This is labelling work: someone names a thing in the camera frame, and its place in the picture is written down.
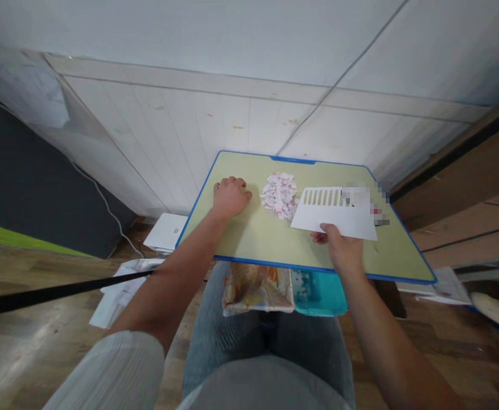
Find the shredded paper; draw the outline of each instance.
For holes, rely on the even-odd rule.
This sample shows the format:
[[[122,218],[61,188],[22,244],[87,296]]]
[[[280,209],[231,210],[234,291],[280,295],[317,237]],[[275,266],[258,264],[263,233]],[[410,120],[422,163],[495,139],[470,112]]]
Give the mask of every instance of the shredded paper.
[[[268,184],[263,188],[261,203],[268,210],[274,211],[280,219],[292,220],[298,199],[295,199],[296,184],[294,175],[275,173],[268,177]]]

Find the blue container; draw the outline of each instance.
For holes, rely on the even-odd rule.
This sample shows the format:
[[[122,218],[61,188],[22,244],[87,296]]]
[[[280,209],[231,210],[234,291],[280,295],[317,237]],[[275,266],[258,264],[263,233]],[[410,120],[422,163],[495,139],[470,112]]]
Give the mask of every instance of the blue container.
[[[341,316],[348,310],[340,277],[334,273],[291,270],[295,310],[306,316]]]

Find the white wall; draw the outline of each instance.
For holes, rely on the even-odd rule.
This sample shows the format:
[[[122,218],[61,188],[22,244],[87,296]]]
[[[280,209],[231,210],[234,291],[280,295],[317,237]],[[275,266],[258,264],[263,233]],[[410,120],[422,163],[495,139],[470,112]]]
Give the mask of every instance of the white wall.
[[[401,3],[0,0],[0,47],[59,55],[93,123],[44,138],[138,214],[186,213],[218,150],[274,154]],[[283,154],[392,186],[497,104],[499,0],[410,0]]]
[[[0,46],[331,85],[402,0],[0,0]],[[341,87],[499,103],[499,0],[410,0]]]
[[[326,90],[94,60],[47,59],[159,199],[156,212],[188,213],[219,150],[274,155]],[[339,89],[282,155],[364,164],[391,186],[486,111],[474,105]]]

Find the wooden floor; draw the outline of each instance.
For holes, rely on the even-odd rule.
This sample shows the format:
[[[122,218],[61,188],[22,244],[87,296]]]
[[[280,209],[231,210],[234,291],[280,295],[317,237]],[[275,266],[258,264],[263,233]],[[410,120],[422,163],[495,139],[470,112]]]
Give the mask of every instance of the wooden floor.
[[[129,233],[136,245],[150,227]],[[148,257],[153,253],[146,250]],[[112,276],[137,255],[122,243],[110,260],[0,247],[0,294]],[[168,357],[157,409],[175,408],[181,399],[184,361],[205,287],[188,308]],[[0,315],[0,409],[40,409],[102,331],[88,325],[101,299],[93,291]],[[405,332],[445,376],[469,408],[499,409],[499,335],[489,322],[464,307],[418,301],[403,295]],[[386,408],[366,367],[349,314],[340,317],[352,358],[359,409]]]

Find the shirt sleeve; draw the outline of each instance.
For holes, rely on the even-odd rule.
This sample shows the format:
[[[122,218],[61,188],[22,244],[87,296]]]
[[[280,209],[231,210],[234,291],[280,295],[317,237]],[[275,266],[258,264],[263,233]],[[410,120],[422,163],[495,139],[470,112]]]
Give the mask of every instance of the shirt sleeve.
[[[153,409],[163,373],[164,349],[156,338],[114,333],[84,356],[44,409]]]

